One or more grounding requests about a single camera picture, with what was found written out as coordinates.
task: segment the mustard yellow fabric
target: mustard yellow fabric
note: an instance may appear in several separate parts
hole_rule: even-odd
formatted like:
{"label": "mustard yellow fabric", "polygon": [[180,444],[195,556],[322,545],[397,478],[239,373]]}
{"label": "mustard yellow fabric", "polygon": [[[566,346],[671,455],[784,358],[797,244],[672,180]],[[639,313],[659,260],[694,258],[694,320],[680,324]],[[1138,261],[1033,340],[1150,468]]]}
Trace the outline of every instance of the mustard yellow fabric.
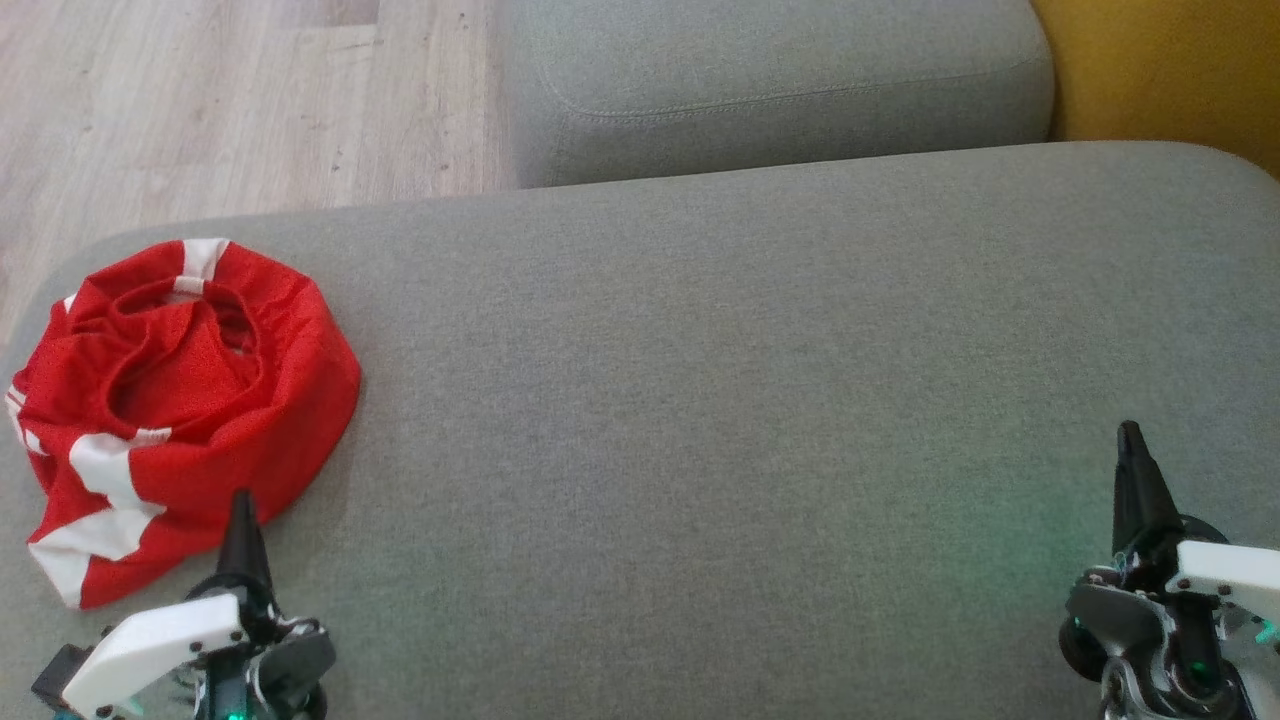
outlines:
{"label": "mustard yellow fabric", "polygon": [[1032,0],[1057,140],[1176,140],[1280,178],[1280,0]]}

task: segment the red garment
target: red garment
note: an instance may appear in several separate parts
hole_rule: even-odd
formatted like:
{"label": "red garment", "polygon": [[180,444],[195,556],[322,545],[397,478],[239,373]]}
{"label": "red garment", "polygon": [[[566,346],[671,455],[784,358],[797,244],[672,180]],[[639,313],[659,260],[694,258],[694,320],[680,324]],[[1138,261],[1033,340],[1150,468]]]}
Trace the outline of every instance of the red garment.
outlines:
{"label": "red garment", "polygon": [[96,607],[219,544],[236,489],[268,521],[324,465],[360,365],[306,275],[227,240],[172,241],[52,307],[5,397],[49,496],[29,548]]}

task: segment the light wood flooring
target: light wood flooring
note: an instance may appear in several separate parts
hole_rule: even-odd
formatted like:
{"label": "light wood flooring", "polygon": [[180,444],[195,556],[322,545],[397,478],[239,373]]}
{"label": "light wood flooring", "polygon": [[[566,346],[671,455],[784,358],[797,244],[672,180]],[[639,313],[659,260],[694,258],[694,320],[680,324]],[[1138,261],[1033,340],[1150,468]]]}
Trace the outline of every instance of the light wood flooring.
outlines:
{"label": "light wood flooring", "polygon": [[0,0],[0,348],[143,225],[513,186],[503,0]]}

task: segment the gray fabric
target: gray fabric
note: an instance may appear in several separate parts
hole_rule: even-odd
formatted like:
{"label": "gray fabric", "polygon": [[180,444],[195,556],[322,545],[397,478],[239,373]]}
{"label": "gray fabric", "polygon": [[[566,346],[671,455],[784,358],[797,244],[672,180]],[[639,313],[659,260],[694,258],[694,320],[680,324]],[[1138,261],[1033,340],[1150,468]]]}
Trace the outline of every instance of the gray fabric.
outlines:
{"label": "gray fabric", "polygon": [[[1059,657],[1114,432],[1276,546],[1280,187],[1215,151],[1032,145],[150,229],[310,273],[365,368],[266,529],[333,717],[1092,717]],[[0,443],[0,707],[104,611],[23,550]]]}
{"label": "gray fabric", "polygon": [[1027,0],[515,0],[522,186],[1036,142]]}

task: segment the gray cushion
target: gray cushion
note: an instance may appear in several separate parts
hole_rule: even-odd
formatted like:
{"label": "gray cushion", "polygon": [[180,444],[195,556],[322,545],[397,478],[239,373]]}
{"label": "gray cushion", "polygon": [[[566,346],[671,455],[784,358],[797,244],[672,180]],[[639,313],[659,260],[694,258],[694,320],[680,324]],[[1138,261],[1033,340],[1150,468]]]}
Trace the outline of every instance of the gray cushion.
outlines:
{"label": "gray cushion", "polygon": [[[352,427],[268,527],[334,717],[1046,717],[1105,561],[1114,432],[1280,544],[1280,186],[1180,145],[1032,145],[210,220],[319,282]],[[0,443],[0,707],[65,641]]]}
{"label": "gray cushion", "polygon": [[522,186],[1043,140],[1027,0],[515,0]]}

